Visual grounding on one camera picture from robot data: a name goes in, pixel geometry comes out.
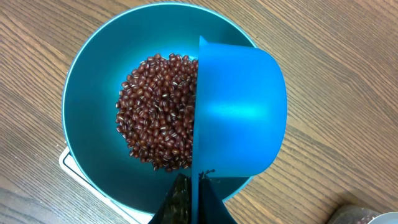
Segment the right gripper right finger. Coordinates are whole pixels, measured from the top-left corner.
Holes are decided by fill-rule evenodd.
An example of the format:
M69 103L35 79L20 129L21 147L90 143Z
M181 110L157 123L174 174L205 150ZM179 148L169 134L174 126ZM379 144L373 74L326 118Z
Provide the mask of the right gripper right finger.
M198 198L199 224L237 224L226 209L223 201L212 187L208 174L215 170L207 170L200 174Z

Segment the teal metal bowl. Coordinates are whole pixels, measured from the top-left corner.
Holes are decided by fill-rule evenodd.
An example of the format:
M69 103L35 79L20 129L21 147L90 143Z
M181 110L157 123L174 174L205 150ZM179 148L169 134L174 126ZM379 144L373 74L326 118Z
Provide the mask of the teal metal bowl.
M221 44L255 45L238 25L215 11L160 2L111 19L76 55L63 91L65 139L88 182L114 203L155 213L177 176L129 156L126 141L116 130L115 104L122 82L151 55L196 57L200 37Z

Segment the blue plastic measuring scoop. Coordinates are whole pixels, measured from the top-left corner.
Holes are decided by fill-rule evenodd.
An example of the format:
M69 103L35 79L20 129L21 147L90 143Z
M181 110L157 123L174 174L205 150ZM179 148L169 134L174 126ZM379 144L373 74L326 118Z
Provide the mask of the blue plastic measuring scoop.
M192 223L199 216L200 174L252 177L277 157L287 121L281 69L267 52L203 37L192 152Z

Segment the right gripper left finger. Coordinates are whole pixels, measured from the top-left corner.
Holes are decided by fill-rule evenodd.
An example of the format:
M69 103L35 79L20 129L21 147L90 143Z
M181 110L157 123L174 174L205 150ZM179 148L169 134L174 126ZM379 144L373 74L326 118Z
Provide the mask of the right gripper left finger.
M191 202L191 180L188 176L179 174L149 224L190 224Z

